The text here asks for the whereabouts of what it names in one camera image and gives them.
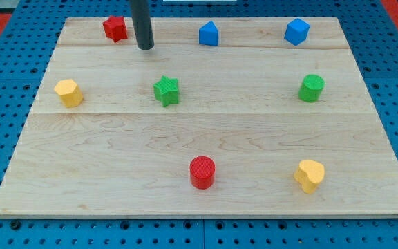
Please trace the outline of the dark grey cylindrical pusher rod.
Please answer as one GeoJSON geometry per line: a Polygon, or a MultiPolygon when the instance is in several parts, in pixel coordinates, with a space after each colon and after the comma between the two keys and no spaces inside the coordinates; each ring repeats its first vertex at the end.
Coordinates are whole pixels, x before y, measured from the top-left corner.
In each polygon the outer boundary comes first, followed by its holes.
{"type": "Polygon", "coordinates": [[[138,48],[150,50],[154,47],[154,40],[149,2],[147,0],[130,0],[129,5],[138,48]]]}

